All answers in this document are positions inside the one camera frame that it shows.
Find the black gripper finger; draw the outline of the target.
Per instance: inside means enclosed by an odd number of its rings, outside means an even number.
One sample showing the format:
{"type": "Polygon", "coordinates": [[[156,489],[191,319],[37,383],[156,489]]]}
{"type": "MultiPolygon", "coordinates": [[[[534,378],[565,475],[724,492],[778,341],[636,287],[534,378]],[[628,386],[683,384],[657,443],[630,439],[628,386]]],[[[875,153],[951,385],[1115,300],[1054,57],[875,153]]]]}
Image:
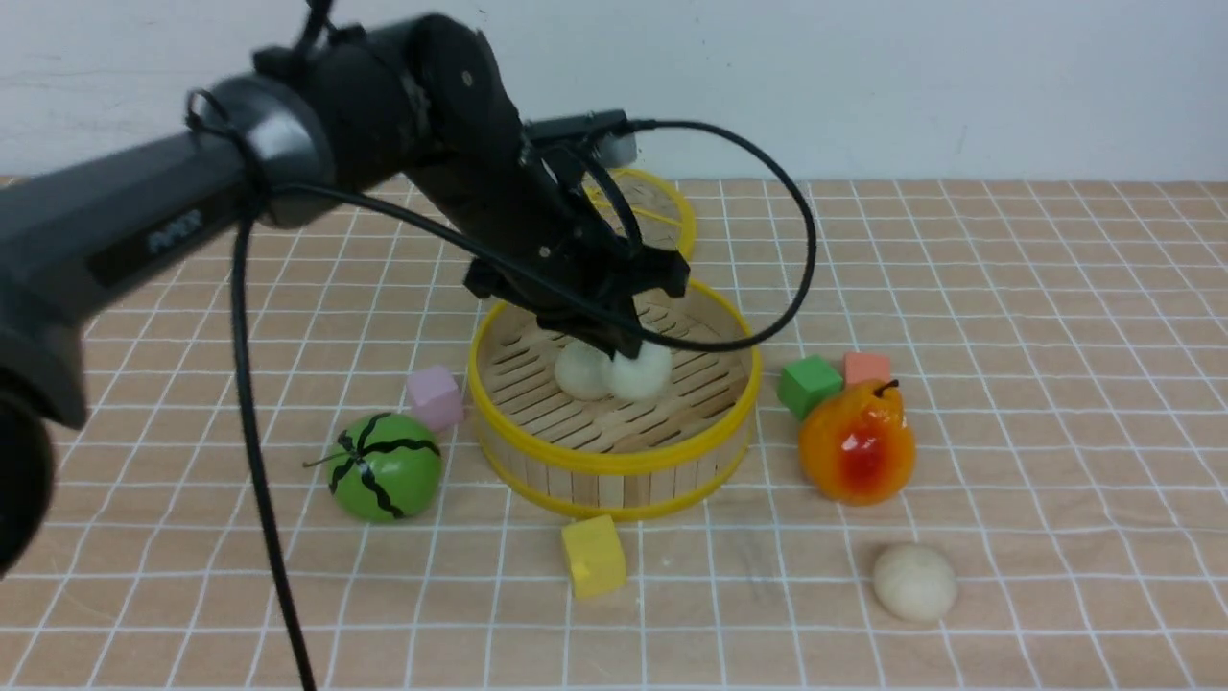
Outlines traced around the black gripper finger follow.
{"type": "Polygon", "coordinates": [[[550,312],[550,314],[535,315],[535,326],[585,342],[604,355],[605,358],[613,358],[615,355],[615,326],[592,318],[592,315],[585,315],[580,312],[566,312],[566,314],[550,312]]]}
{"type": "Polygon", "coordinates": [[[605,357],[640,358],[643,328],[635,298],[612,298],[597,317],[596,349],[605,357]]]}

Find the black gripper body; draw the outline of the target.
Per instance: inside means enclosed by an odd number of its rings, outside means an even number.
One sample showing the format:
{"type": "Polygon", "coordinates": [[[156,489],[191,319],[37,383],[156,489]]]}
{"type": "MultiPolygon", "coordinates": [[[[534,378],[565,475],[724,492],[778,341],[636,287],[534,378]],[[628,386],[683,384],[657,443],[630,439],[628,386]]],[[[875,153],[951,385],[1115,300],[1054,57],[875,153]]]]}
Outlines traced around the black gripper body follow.
{"type": "Polygon", "coordinates": [[[686,293],[686,259],[645,244],[596,158],[572,146],[530,144],[485,36],[426,14],[413,25],[406,58],[436,137],[409,167],[409,179],[456,231],[530,272],[522,279],[488,263],[465,279],[480,298],[494,295],[538,319],[583,314],[573,297],[603,307],[652,290],[686,293]]]}

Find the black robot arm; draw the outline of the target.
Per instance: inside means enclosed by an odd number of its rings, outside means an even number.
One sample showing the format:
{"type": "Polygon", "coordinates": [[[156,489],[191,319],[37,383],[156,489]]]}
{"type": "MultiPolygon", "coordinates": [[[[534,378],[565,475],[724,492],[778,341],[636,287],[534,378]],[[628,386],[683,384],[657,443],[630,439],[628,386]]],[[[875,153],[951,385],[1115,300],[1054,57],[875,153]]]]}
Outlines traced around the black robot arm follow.
{"type": "Polygon", "coordinates": [[[183,131],[2,191],[2,569],[50,506],[45,423],[81,430],[84,326],[235,225],[298,228],[405,176],[473,258],[465,288],[539,326],[636,357],[636,295],[685,295],[680,250],[626,216],[618,234],[582,177],[612,188],[632,160],[620,110],[527,124],[486,36],[447,14],[257,52],[249,72],[199,93],[183,131]]]}

